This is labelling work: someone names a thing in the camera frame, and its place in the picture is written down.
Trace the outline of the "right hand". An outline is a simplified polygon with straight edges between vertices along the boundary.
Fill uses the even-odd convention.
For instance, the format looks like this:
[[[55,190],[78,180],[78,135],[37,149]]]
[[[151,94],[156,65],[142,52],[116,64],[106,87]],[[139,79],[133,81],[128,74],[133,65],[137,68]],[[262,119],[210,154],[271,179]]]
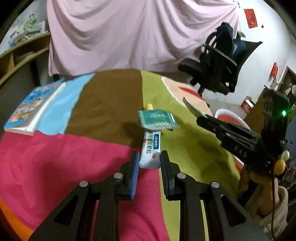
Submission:
[[[246,165],[240,172],[240,180],[238,185],[239,192],[246,191],[250,181],[262,186],[258,197],[255,199],[255,210],[262,216],[267,216],[280,205],[280,197],[278,194],[278,180],[273,181],[265,176],[260,176],[254,171],[247,171]]]

